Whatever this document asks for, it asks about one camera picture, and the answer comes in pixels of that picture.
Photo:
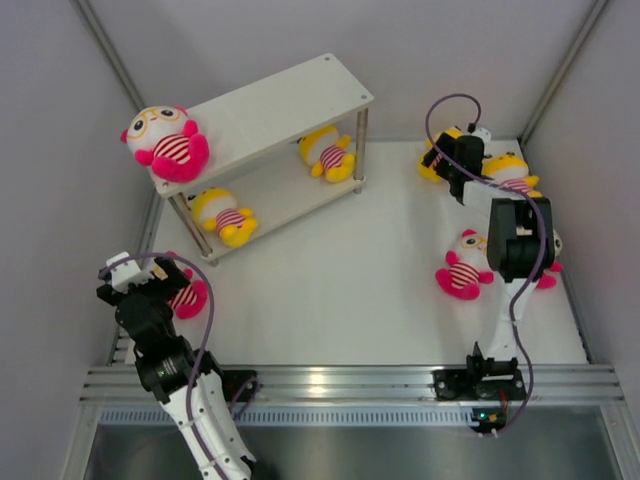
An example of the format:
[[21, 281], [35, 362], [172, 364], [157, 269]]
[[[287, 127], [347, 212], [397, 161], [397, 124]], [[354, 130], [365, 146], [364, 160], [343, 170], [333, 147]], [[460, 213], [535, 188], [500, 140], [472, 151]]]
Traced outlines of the yellow plush with black eyes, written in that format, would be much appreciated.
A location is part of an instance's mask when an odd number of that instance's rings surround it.
[[543, 196], [536, 189], [540, 181], [539, 177], [531, 175], [529, 165], [513, 152], [486, 158], [481, 174], [498, 186], [525, 193], [532, 198]]

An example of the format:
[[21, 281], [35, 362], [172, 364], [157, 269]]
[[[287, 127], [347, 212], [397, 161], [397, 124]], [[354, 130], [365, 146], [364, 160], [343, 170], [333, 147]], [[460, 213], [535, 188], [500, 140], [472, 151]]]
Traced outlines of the yellow plush striped shirt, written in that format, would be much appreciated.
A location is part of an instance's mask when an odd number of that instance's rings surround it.
[[436, 144], [450, 158], [454, 157], [455, 140], [463, 134], [457, 126], [452, 126], [433, 136], [434, 143], [427, 138], [426, 152], [418, 165], [419, 173], [426, 179], [439, 182], [448, 178], [450, 163], [434, 148]]

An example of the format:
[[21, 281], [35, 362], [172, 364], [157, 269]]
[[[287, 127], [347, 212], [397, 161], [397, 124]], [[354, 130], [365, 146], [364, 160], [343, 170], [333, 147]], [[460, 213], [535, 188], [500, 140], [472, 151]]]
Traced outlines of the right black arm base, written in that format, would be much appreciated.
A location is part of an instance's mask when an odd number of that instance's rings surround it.
[[438, 400], [502, 401], [525, 399], [526, 389], [516, 357], [496, 360], [485, 357], [477, 342], [462, 368], [446, 367], [433, 372]]

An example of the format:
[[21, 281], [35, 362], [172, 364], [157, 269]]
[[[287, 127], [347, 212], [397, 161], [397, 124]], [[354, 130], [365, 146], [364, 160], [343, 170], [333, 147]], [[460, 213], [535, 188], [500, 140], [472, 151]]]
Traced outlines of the pink plush near left arm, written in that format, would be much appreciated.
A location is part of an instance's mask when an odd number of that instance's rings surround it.
[[209, 295], [205, 282], [196, 278], [191, 268], [185, 267], [183, 273], [188, 278], [189, 284], [171, 298], [169, 306], [179, 320], [189, 320], [203, 311]]

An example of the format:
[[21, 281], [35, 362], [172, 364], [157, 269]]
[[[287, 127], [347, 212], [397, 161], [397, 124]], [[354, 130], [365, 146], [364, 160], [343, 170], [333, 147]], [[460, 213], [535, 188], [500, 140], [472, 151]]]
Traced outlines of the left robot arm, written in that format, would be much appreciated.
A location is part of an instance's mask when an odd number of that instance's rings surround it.
[[205, 479], [249, 479], [257, 464], [224, 398], [226, 376], [204, 346], [177, 334], [170, 299], [190, 280], [206, 275], [172, 253], [121, 252], [99, 271], [97, 296], [115, 309], [116, 323], [134, 342], [135, 368], [181, 433]]

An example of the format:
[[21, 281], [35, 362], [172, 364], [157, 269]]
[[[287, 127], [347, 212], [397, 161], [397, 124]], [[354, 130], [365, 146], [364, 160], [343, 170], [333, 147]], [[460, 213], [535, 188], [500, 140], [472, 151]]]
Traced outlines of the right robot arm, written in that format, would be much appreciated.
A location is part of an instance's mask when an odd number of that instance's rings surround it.
[[462, 301], [477, 300], [484, 287], [499, 283], [501, 293], [489, 314], [480, 351], [497, 361], [519, 356], [514, 332], [531, 292], [555, 262], [551, 204], [518, 154], [491, 155], [488, 131], [465, 134], [456, 127], [427, 141], [420, 174], [446, 182], [461, 205], [488, 222], [485, 233], [464, 230], [435, 273], [442, 291]]

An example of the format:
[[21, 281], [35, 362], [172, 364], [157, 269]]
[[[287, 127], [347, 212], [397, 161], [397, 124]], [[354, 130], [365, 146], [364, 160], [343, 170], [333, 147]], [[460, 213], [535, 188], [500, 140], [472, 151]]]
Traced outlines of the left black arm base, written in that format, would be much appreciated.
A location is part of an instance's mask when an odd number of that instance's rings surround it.
[[245, 403], [255, 394], [258, 373], [252, 369], [225, 369], [221, 380], [224, 398], [228, 403]]

